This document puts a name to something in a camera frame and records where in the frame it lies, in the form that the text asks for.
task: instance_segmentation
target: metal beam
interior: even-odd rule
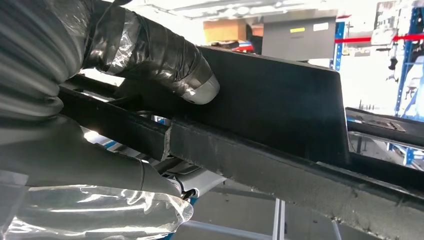
[[[393,130],[372,124],[364,124],[355,121],[347,121],[347,130],[349,132],[359,132],[372,135],[383,139],[389,139],[392,142],[404,143],[424,148],[424,123],[410,119],[379,115],[363,110],[346,108],[348,116],[356,116],[373,122],[383,122],[389,125],[400,126],[404,130]]]
[[[269,194],[255,192],[255,191],[243,191],[243,190],[238,190],[238,189],[234,189],[230,187],[214,187],[210,190],[210,192],[275,201],[275,198],[270,196]]]
[[[275,200],[274,227],[272,240],[284,240],[286,223],[286,203],[280,199]]]
[[[417,34],[417,23],[418,18],[420,16],[421,8],[417,7],[414,8],[411,12],[410,17],[410,24],[409,24],[409,32],[408,34]],[[402,102],[402,93],[404,91],[404,85],[405,81],[407,79],[408,69],[409,67],[406,65],[407,63],[411,62],[411,56],[412,56],[412,41],[406,41],[405,42],[405,52],[403,57],[403,64],[402,64],[402,71],[400,74],[400,81],[399,81],[399,87],[397,89],[397,96],[396,96],[396,106],[394,107],[394,115],[396,117],[399,116],[399,111],[401,109],[401,102]]]
[[[61,86],[76,92],[93,92],[106,98],[113,98],[114,92],[117,90],[117,87],[114,85],[97,81],[80,74],[73,76],[68,81],[62,83]]]
[[[342,169],[185,118],[168,128],[69,89],[62,88],[60,98],[63,114],[154,158],[175,156],[377,237],[424,235],[422,172],[356,155]]]

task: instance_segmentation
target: plastic wrap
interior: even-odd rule
[[[49,119],[63,107],[58,84],[81,69],[90,11],[83,1],[1,3],[0,117]]]
[[[158,239],[192,214],[187,201],[164,193],[92,185],[31,187],[4,239]]]
[[[156,81],[196,104],[220,89],[197,47],[166,27],[117,5],[94,1],[85,68],[126,78]]]
[[[0,170],[0,240],[6,239],[5,233],[24,199],[27,180],[27,175]]]

